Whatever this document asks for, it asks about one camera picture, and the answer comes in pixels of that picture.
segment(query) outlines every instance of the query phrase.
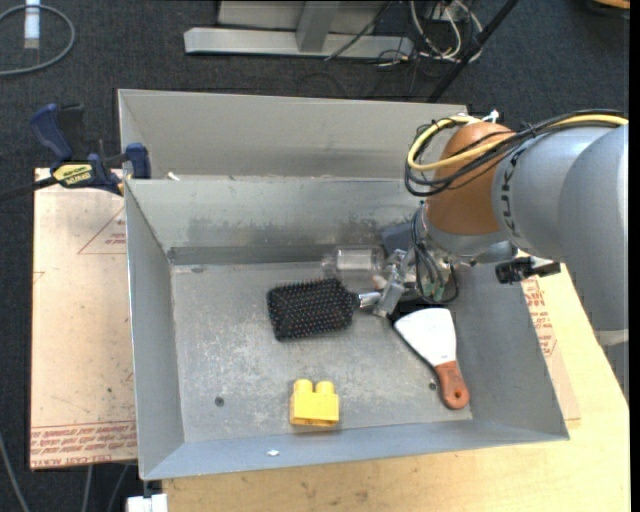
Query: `metal stand base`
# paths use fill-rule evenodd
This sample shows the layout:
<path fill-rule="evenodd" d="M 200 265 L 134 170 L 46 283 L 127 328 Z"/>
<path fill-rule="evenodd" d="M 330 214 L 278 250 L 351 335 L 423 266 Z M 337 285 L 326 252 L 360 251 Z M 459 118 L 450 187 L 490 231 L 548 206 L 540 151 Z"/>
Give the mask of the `metal stand base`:
<path fill-rule="evenodd" d="M 235 28 L 192 28 L 184 34 L 188 54 L 250 54 L 328 57 L 353 40 L 349 34 L 327 34 L 319 50 L 301 51 L 295 31 L 244 30 Z M 338 57 L 377 59 L 394 51 L 409 55 L 413 42 L 406 37 L 362 36 Z"/>

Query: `black hairbrush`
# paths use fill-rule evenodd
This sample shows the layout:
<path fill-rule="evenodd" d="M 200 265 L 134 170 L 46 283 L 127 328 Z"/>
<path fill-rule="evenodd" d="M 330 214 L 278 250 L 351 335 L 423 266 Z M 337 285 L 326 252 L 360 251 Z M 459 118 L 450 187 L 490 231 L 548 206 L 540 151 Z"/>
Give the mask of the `black hairbrush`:
<path fill-rule="evenodd" d="M 300 281 L 267 293 L 269 318 L 278 341 L 347 329 L 359 307 L 380 295 L 349 292 L 335 278 Z"/>

